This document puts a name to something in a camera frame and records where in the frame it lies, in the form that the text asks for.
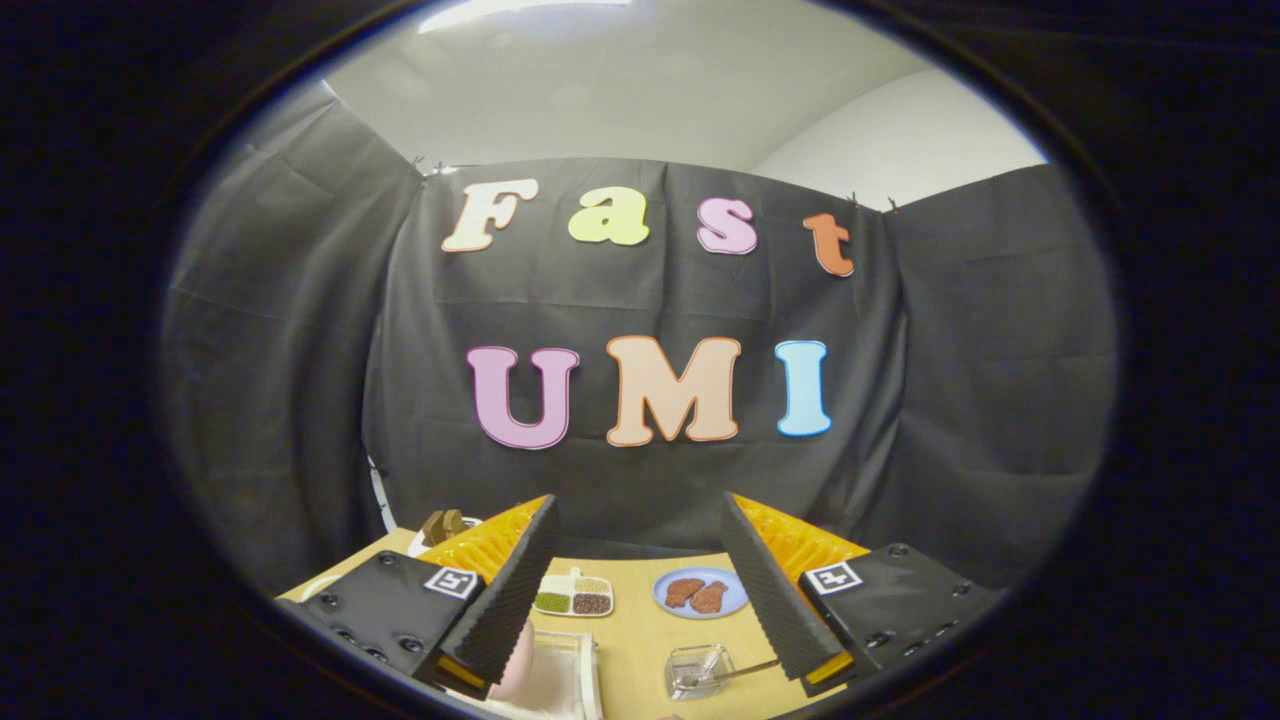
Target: screw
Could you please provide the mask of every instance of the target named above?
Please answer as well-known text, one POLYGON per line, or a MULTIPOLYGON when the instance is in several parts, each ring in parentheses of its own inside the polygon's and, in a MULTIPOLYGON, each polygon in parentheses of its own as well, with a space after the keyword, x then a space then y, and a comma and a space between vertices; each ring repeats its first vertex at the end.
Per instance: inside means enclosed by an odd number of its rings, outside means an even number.
POLYGON ((882 644, 886 644, 891 639, 893 639, 893 633, 890 632, 872 633, 867 635, 867 639, 863 641, 863 644, 865 644, 869 648, 879 647, 882 644))

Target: yellow letter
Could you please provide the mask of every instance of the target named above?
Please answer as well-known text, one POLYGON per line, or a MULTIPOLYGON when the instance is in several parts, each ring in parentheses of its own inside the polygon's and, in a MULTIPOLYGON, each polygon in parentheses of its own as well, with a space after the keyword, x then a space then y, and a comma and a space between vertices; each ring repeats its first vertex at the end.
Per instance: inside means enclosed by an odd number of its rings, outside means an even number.
POLYGON ((582 242, 635 245, 649 237, 644 224, 645 200, 640 191, 630 187, 598 187, 582 196, 585 210, 568 219, 568 234, 582 242), (611 205, 602 205, 612 200, 611 205))

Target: spoon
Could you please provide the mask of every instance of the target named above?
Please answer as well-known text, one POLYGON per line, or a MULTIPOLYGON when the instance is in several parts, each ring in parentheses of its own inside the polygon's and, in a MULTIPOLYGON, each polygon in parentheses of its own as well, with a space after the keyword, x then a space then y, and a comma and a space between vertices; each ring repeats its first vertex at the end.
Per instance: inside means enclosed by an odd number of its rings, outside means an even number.
MULTIPOLYGON (((769 667, 773 667, 778 662, 780 662, 778 659, 774 657, 773 660, 760 662, 759 665, 751 665, 750 667, 742 667, 741 670, 733 670, 732 673, 726 673, 723 675, 713 675, 710 678, 705 678, 705 680, 716 680, 716 682, 728 680, 730 678, 746 675, 748 673, 755 673, 758 670, 768 670, 769 667)), ((677 678, 676 687, 682 691, 687 691, 690 688, 696 688, 703 683, 703 680, 704 678, 677 678)))

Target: divided tray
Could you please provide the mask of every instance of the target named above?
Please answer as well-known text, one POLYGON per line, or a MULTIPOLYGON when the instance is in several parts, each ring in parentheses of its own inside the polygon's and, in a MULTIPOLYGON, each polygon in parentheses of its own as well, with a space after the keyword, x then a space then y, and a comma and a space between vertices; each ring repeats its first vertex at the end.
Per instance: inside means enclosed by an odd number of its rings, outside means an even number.
POLYGON ((570 569, 568 575, 544 575, 534 610, 545 615, 604 618, 613 612, 613 584, 582 575, 581 568, 570 569))

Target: letter i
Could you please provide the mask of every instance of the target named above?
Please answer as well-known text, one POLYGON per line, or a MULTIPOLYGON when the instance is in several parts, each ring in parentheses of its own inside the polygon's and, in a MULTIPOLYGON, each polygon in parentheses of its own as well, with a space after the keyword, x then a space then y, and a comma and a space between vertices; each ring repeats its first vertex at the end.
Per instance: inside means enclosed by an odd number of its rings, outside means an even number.
POLYGON ((773 350, 787 373, 787 415, 778 420, 785 436, 815 436, 831 429, 822 410, 822 359, 827 346, 813 340, 781 342, 773 350))

